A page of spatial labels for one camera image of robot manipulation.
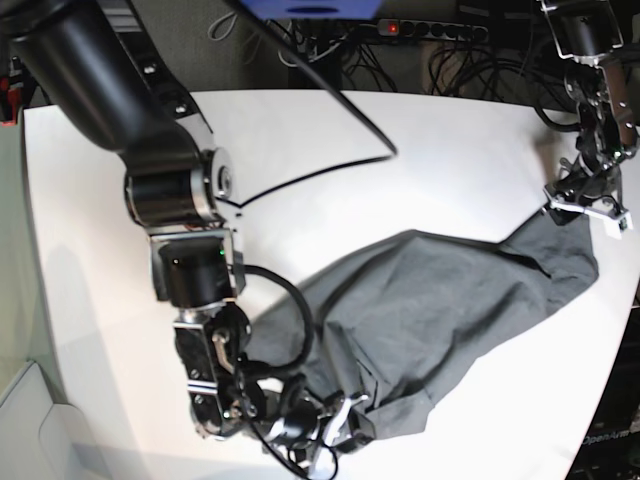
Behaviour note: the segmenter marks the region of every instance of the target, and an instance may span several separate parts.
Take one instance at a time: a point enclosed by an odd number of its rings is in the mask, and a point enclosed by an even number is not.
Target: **gray cloth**
[[[349,255],[302,291],[317,337],[303,369],[321,397],[371,396],[378,439],[419,433],[474,360],[525,332],[598,277],[589,221],[536,215],[500,245],[405,232]],[[250,358],[280,365],[300,349],[290,299],[255,324]]]

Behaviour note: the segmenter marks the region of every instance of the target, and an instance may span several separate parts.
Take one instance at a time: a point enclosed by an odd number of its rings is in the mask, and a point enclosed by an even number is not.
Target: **power strip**
[[[378,20],[378,34],[382,37],[413,39],[472,41],[482,44],[489,41],[487,27],[458,23],[424,22],[416,20]]]

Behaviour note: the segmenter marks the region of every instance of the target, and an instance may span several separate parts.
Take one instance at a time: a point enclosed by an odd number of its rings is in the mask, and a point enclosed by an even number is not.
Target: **blue device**
[[[383,0],[242,0],[262,18],[372,18]]]

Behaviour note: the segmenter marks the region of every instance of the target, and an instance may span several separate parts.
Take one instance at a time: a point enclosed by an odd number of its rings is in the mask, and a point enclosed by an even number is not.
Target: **white table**
[[[400,149],[393,162],[335,172],[244,211],[249,263],[299,282],[407,229],[500,241],[544,202],[574,138],[527,108],[426,96],[350,97]],[[384,154],[324,92],[196,95],[248,198],[320,168]],[[52,331],[70,401],[87,416],[114,478],[289,478],[257,442],[202,441],[173,348],[176,311],[155,301],[144,232],[128,218],[124,167],[56,108],[26,115],[31,200]],[[640,212],[640,165],[624,168]],[[640,239],[592,224],[597,283],[524,335],[480,358],[424,434],[344,458],[343,479],[563,479],[609,375],[640,275]],[[250,279],[255,315],[280,292]]]

